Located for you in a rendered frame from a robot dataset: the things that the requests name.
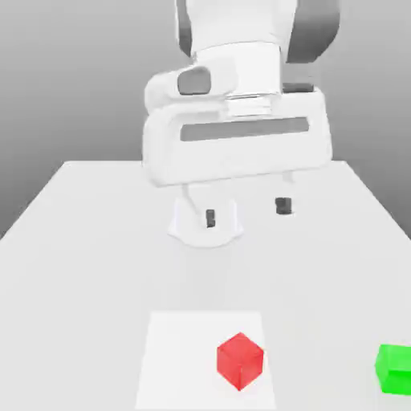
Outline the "small red cube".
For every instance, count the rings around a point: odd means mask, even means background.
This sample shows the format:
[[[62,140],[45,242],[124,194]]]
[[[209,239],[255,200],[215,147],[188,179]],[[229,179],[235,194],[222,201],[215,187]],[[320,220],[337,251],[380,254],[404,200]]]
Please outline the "small red cube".
[[[217,371],[238,391],[262,374],[264,351],[242,332],[217,348]]]

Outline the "small green cube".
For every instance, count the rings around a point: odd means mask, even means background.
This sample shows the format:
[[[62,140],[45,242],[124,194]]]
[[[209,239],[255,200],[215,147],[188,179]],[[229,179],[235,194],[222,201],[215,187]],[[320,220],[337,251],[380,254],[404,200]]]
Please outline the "small green cube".
[[[411,396],[411,346],[381,344],[375,370],[383,393]]]

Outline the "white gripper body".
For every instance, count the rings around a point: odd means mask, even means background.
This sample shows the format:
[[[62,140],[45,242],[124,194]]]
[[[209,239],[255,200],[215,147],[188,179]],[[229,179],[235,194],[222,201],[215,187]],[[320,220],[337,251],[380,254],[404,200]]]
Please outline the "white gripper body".
[[[307,120],[308,129],[216,140],[180,138],[187,124],[223,126],[238,121],[250,130],[265,120],[292,118]],[[142,141],[143,168],[157,186],[315,169],[332,159],[325,98],[318,88],[274,98],[179,101],[149,114]]]

